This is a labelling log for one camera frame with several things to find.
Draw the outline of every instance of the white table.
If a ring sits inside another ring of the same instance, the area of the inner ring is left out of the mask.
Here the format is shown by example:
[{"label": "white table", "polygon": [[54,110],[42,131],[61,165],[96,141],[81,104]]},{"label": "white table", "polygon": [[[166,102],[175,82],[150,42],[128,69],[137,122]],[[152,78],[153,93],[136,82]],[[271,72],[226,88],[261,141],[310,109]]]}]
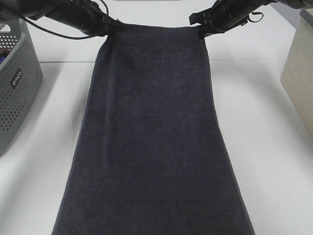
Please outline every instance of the white table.
[{"label": "white table", "polygon": [[[123,22],[188,26],[213,1],[107,0]],[[216,111],[257,235],[313,234],[313,141],[280,75],[295,29],[270,6],[265,17],[206,38]],[[49,19],[39,24],[68,35]],[[29,27],[43,84],[0,157],[0,235],[50,235],[76,147],[94,61],[104,38],[71,41]]]}]

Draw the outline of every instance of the black cable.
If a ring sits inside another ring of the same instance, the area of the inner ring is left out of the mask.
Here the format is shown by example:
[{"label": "black cable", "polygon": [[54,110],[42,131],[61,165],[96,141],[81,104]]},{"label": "black cable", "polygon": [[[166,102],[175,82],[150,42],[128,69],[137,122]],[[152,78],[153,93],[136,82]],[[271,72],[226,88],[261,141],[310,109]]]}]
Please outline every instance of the black cable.
[{"label": "black cable", "polygon": [[250,21],[251,23],[258,23],[258,22],[261,21],[261,19],[263,19],[263,17],[264,17],[264,14],[263,14],[262,12],[254,12],[254,11],[253,11],[253,12],[251,12],[251,14],[254,15],[254,16],[255,16],[255,15],[262,15],[261,18],[260,18],[258,21],[253,21],[253,20],[250,18],[250,16],[248,15],[246,19],[247,19],[248,21]]},{"label": "black cable", "polygon": [[50,33],[52,35],[55,35],[55,36],[58,36],[58,37],[61,37],[61,38],[66,38],[66,39],[72,39],[72,40],[83,40],[83,39],[88,39],[88,38],[93,38],[93,37],[97,37],[97,36],[100,36],[101,34],[105,33],[107,30],[108,30],[108,26],[109,26],[109,8],[107,6],[107,4],[103,1],[103,0],[100,0],[105,8],[106,8],[106,15],[105,15],[105,26],[104,26],[104,29],[96,34],[96,35],[89,35],[89,36],[85,36],[85,37],[70,37],[70,36],[66,36],[66,35],[63,35],[63,34],[59,34],[59,33],[56,33],[56,32],[53,32],[49,29],[46,29],[46,28],[43,28],[35,23],[33,23],[32,21],[30,21],[29,19],[27,19],[26,17],[22,16],[21,14],[19,14],[18,12],[14,11],[13,9],[11,9],[10,7],[8,7],[7,5],[5,5],[6,8],[8,8],[10,11],[12,11],[14,14],[16,14],[18,17],[20,17],[21,19],[23,19],[24,21],[26,21],[27,23],[31,24],[32,26],[36,27],[37,29],[40,29],[46,33]]}]

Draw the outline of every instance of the dark gray towel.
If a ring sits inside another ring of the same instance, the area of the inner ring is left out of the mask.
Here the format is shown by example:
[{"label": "dark gray towel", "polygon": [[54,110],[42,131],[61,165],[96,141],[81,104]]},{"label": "dark gray towel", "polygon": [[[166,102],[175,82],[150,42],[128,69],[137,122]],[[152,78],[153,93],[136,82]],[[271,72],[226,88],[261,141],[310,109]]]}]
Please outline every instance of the dark gray towel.
[{"label": "dark gray towel", "polygon": [[101,47],[53,234],[254,234],[197,28],[126,24]]}]

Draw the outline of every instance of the basket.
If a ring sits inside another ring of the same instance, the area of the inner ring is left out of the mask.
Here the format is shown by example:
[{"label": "basket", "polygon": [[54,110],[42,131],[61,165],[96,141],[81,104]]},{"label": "basket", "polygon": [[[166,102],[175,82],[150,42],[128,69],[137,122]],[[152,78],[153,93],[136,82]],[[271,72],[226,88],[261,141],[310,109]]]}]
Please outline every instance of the basket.
[{"label": "basket", "polygon": [[0,155],[23,123],[42,81],[42,71],[26,23],[0,22],[10,32],[0,32],[0,48],[11,52],[0,65]]}]

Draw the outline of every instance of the plastic bin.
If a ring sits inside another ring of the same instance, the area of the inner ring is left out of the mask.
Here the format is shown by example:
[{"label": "plastic bin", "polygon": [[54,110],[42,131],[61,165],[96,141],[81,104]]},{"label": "plastic bin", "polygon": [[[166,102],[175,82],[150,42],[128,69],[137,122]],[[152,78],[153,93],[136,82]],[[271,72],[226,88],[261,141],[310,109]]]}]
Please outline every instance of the plastic bin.
[{"label": "plastic bin", "polygon": [[313,137],[313,9],[302,9],[281,82]]},{"label": "plastic bin", "polygon": [[10,32],[0,32],[0,48],[11,52],[0,65],[0,155],[23,123],[42,81],[42,71],[23,20],[0,22]]}]

